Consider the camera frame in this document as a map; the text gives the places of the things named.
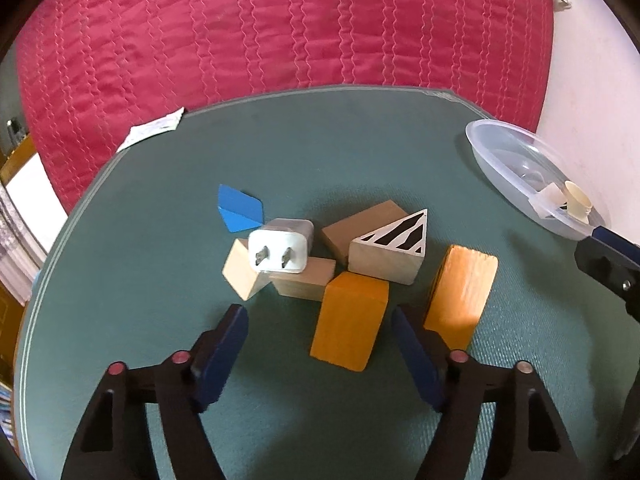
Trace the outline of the yellow wooden block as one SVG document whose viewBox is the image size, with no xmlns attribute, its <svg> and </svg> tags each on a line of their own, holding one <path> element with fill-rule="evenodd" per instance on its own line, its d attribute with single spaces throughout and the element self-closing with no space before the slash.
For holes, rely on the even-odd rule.
<svg viewBox="0 0 640 480">
<path fill-rule="evenodd" d="M 493 255 L 450 245 L 428 296 L 423 322 L 451 350 L 466 350 L 484 312 L 498 270 Z"/>
</svg>

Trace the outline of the wooden window frame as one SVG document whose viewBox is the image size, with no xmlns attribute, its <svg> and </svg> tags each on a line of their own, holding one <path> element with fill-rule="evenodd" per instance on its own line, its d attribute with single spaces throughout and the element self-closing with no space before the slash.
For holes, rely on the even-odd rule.
<svg viewBox="0 0 640 480">
<path fill-rule="evenodd" d="M 1 183 L 7 185 L 37 155 L 37 150 L 24 127 L 16 117 L 6 121 L 6 131 L 11 142 L 9 154 L 1 154 Z"/>
</svg>

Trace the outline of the large white striped wedge block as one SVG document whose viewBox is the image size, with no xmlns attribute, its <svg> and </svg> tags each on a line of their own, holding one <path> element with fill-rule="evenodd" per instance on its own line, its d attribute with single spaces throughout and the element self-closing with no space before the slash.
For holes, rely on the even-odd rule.
<svg viewBox="0 0 640 480">
<path fill-rule="evenodd" d="M 567 204 L 566 196 L 554 182 L 530 196 L 528 201 L 541 219 L 553 217 L 558 210 L 565 210 Z"/>
</svg>

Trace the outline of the natural wooden triangle block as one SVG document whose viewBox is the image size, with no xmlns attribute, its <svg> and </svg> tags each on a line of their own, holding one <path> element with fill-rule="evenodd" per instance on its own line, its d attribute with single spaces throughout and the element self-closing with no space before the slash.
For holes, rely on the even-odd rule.
<svg viewBox="0 0 640 480">
<path fill-rule="evenodd" d="M 222 267 L 222 276 L 236 294 L 247 301 L 270 284 L 267 273 L 257 272 L 248 261 L 248 244 L 245 238 L 236 238 Z"/>
</svg>

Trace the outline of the brown wooden block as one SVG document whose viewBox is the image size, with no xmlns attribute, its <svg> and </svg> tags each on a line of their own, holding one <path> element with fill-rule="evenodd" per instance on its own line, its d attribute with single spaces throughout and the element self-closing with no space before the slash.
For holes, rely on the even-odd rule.
<svg viewBox="0 0 640 480">
<path fill-rule="evenodd" d="M 347 266 L 349 244 L 352 240 L 405 218 L 407 214 L 401 206 L 392 200 L 386 200 L 322 228 L 320 235 L 336 261 L 341 266 Z"/>
</svg>

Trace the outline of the white paper card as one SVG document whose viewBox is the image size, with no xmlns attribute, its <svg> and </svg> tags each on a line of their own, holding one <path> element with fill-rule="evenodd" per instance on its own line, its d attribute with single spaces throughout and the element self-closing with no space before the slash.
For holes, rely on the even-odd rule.
<svg viewBox="0 0 640 480">
<path fill-rule="evenodd" d="M 178 110 L 175 110 L 163 117 L 156 118 L 142 125 L 132 126 L 129 129 L 125 140 L 122 141 L 116 152 L 120 153 L 134 144 L 138 144 L 146 139 L 152 138 L 152 136 L 158 136 L 159 134 L 175 131 L 178 128 L 185 111 L 186 109 L 184 107 L 180 107 Z"/>
</svg>

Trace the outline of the blue wooden wedge block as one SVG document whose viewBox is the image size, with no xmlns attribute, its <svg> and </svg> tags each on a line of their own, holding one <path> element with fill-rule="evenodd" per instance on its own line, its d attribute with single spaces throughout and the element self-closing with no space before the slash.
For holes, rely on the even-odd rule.
<svg viewBox="0 0 640 480">
<path fill-rule="evenodd" d="M 217 204 L 222 221 L 231 233 L 257 229 L 264 224 L 262 202 L 236 188 L 219 185 Z"/>
</svg>

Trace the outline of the clear plastic bowl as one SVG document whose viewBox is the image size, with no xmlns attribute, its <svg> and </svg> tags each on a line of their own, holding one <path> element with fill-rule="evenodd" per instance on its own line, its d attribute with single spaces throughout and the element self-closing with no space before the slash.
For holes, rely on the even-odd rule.
<svg viewBox="0 0 640 480">
<path fill-rule="evenodd" d="M 582 240 L 598 226 L 611 225 L 608 207 L 594 181 L 548 142 L 524 128 L 495 119 L 470 122 L 465 127 L 465 136 L 484 176 L 512 206 L 538 226 L 568 240 Z M 590 198 L 592 211 L 588 224 L 572 218 L 566 209 L 541 219 L 529 205 L 529 197 L 551 182 L 565 195 L 566 180 L 575 182 Z"/>
</svg>

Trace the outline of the red quilted blanket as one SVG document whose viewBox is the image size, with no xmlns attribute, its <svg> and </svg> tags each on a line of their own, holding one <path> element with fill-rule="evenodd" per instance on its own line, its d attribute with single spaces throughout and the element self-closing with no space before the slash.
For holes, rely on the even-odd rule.
<svg viewBox="0 0 640 480">
<path fill-rule="evenodd" d="M 552 0 L 44 0 L 16 40 L 30 135 L 71 210 L 132 126 L 330 84 L 448 89 L 539 122 Z"/>
</svg>

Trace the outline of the small white striped wedge block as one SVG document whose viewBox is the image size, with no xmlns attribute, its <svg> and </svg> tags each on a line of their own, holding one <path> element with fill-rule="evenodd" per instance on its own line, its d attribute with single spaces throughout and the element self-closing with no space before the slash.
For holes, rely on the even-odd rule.
<svg viewBox="0 0 640 480">
<path fill-rule="evenodd" d="M 349 243 L 349 272 L 389 282 L 412 285 L 424 261 L 428 210 L 354 238 Z"/>
</svg>

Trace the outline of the orange wooden block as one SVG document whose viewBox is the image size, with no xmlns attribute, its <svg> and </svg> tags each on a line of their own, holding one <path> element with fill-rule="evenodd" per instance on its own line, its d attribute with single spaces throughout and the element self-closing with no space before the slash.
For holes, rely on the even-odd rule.
<svg viewBox="0 0 640 480">
<path fill-rule="evenodd" d="M 362 372 L 378 336 L 388 296 L 388 281 L 347 271 L 337 275 L 326 285 L 310 355 Z"/>
</svg>

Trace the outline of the white usb charger plug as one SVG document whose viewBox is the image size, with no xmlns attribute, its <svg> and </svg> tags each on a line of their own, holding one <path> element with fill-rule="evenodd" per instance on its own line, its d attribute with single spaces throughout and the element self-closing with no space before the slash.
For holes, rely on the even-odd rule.
<svg viewBox="0 0 640 480">
<path fill-rule="evenodd" d="M 273 219 L 248 236 L 248 263 L 257 272 L 302 273 L 313 239 L 314 224 L 310 220 Z"/>
</svg>

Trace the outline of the white curtain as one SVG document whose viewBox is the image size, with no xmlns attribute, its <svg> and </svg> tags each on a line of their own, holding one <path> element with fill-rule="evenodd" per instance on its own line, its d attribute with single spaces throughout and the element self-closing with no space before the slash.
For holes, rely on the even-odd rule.
<svg viewBox="0 0 640 480">
<path fill-rule="evenodd" d="M 47 253 L 26 226 L 4 185 L 0 193 L 1 284 L 20 304 L 26 304 Z"/>
</svg>

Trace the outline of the white plastic cup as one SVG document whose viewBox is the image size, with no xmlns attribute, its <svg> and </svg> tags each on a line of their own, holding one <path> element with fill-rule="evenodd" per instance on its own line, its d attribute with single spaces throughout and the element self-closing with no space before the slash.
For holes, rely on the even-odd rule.
<svg viewBox="0 0 640 480">
<path fill-rule="evenodd" d="M 571 180 L 564 182 L 566 211 L 575 220 L 588 224 L 592 203 L 582 188 Z"/>
</svg>

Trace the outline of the natural wooden cube block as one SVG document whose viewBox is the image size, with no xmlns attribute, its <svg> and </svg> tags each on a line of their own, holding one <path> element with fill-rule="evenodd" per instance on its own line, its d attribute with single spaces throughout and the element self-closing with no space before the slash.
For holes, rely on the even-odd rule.
<svg viewBox="0 0 640 480">
<path fill-rule="evenodd" d="M 321 302 L 326 285 L 334 278 L 335 268 L 333 259 L 309 257 L 303 272 L 273 272 L 270 281 L 280 296 Z"/>
</svg>

